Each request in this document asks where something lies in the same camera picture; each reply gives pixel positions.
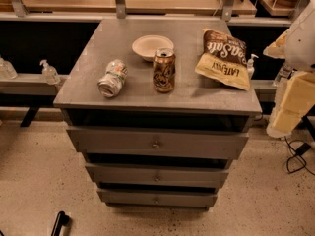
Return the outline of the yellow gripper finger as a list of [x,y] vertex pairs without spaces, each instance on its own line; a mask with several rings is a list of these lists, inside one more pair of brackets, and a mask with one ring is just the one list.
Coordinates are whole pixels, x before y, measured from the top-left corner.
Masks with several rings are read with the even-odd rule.
[[281,109],[277,112],[272,127],[280,132],[289,133],[297,126],[300,120],[301,115],[299,113]]
[[307,113],[315,105],[315,75],[297,72],[288,80],[281,108],[294,113]]

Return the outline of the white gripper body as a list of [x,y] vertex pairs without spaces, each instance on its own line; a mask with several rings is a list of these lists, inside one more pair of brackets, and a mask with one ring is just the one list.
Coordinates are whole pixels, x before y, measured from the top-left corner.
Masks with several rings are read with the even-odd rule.
[[280,113],[280,106],[284,98],[288,77],[290,76],[292,70],[293,68],[284,62],[273,81],[273,85],[276,87],[274,98],[275,106],[272,110],[269,124],[267,126],[267,134],[273,138],[282,138],[291,134],[291,131],[281,131],[276,127],[276,117]]

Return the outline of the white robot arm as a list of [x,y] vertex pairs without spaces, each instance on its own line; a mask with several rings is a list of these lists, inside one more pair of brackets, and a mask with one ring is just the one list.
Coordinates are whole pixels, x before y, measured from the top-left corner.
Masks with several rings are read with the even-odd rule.
[[315,0],[310,0],[290,28],[263,54],[284,59],[273,81],[275,106],[267,127],[270,137],[282,138],[289,136],[315,105]]

